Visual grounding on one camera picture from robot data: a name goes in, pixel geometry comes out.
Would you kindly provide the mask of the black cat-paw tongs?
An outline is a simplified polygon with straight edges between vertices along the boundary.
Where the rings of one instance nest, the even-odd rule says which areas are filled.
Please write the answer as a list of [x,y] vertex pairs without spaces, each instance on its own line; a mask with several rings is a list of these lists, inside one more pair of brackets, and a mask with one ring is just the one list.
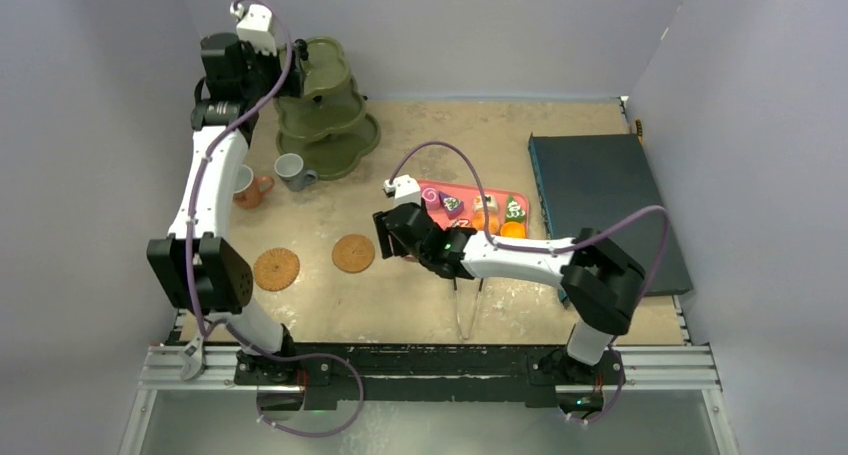
[[474,282],[451,281],[451,293],[454,301],[455,326],[459,339],[469,341],[474,333],[484,291],[485,280]]

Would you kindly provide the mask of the green three-tier stand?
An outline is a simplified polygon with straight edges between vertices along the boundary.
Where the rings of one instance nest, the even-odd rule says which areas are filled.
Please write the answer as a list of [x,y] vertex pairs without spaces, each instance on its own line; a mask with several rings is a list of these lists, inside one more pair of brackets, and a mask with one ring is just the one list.
[[297,39],[291,73],[274,100],[278,153],[300,156],[322,181],[346,177],[381,141],[367,101],[339,41]]

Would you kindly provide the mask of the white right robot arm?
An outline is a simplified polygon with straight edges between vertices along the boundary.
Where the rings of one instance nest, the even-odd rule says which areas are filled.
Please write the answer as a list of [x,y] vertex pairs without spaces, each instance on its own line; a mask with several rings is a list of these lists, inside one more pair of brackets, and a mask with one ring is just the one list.
[[472,227],[441,227],[416,203],[374,213],[382,256],[410,256],[444,279],[508,278],[561,289],[577,310],[561,356],[564,374],[584,382],[596,374],[612,341],[628,333],[654,277],[604,232],[575,239],[489,236]]

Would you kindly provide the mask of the pink swirl roll cake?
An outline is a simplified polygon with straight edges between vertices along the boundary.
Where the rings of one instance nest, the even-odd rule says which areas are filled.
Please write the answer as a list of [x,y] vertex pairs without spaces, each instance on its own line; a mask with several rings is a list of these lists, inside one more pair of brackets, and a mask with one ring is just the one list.
[[440,191],[433,186],[424,186],[421,188],[421,199],[428,211],[438,210],[441,206]]

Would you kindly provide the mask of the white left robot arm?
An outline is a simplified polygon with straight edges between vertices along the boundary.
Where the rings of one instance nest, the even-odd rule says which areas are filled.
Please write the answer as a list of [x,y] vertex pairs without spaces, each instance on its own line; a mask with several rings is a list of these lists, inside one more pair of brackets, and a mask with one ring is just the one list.
[[283,54],[234,33],[203,38],[205,74],[194,87],[192,161],[180,208],[163,238],[149,241],[146,257],[171,305],[234,330],[243,350],[262,354],[259,370],[272,383],[297,374],[288,329],[253,298],[250,265],[230,245],[229,221],[239,171],[259,110],[280,95],[304,90],[307,43],[297,39]]

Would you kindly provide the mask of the purple triangle cake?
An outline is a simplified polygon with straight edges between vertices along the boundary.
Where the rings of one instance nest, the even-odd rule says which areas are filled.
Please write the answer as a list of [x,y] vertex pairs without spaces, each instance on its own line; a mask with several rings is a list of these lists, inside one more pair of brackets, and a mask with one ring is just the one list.
[[442,211],[450,220],[458,218],[464,211],[464,203],[457,197],[440,192],[439,200]]

